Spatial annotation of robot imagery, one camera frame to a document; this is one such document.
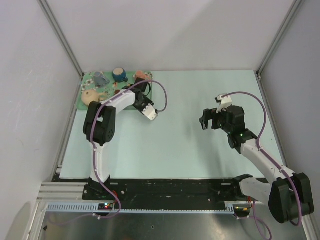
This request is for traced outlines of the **pink floral mug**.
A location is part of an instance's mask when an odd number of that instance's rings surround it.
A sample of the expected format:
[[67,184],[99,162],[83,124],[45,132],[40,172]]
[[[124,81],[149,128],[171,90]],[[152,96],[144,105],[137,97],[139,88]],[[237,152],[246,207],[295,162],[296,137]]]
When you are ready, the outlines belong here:
[[143,80],[152,80],[153,75],[151,72],[143,71],[143,70],[137,70],[134,75],[134,79],[143,79]]

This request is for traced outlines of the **blue ribbed mug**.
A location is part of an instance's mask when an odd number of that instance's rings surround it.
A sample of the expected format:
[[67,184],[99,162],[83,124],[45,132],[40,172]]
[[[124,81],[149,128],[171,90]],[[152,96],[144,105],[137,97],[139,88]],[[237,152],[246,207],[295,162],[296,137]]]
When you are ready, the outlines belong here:
[[112,77],[113,77],[114,81],[117,83],[122,83],[122,82],[128,81],[127,73],[121,67],[117,67],[112,71]]

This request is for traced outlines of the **grey white mug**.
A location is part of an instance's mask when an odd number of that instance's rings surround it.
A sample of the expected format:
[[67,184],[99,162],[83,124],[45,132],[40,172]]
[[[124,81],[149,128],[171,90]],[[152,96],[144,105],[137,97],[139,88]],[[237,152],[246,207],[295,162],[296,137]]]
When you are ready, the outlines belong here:
[[110,83],[110,80],[100,71],[95,71],[93,73],[93,80],[97,87],[105,87]]

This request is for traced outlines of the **beige round mug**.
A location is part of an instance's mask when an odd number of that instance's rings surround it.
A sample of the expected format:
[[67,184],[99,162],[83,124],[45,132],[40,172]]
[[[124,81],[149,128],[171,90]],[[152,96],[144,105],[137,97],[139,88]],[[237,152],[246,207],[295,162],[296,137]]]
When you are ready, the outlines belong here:
[[99,93],[94,89],[88,89],[83,91],[81,94],[81,101],[85,106],[89,106],[91,102],[101,102],[106,99],[107,95],[105,93]]

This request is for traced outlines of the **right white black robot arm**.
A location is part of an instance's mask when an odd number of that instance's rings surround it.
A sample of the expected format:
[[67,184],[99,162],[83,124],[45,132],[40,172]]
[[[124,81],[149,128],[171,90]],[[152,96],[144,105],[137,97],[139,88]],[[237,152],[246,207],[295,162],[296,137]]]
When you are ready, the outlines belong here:
[[246,128],[242,107],[231,105],[221,111],[205,109],[199,119],[203,130],[208,129],[209,121],[212,121],[213,130],[221,129],[227,134],[230,147],[252,162],[267,181],[263,183],[249,175],[236,177],[238,183],[231,187],[234,199],[254,198],[268,206],[274,219],[281,224],[314,213],[308,176],[284,165],[277,167],[263,154],[263,147],[257,145],[258,137]]

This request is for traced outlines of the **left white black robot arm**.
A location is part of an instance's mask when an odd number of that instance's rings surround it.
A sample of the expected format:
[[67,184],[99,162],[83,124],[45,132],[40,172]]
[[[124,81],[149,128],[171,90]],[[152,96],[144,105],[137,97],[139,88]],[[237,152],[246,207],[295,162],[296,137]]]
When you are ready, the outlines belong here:
[[137,78],[134,84],[123,87],[113,97],[89,104],[83,125],[92,150],[92,171],[87,185],[101,200],[111,194],[111,187],[105,184],[110,178],[105,152],[115,135],[117,114],[132,106],[151,121],[158,116],[154,102],[145,95],[146,88],[150,88],[150,82]]

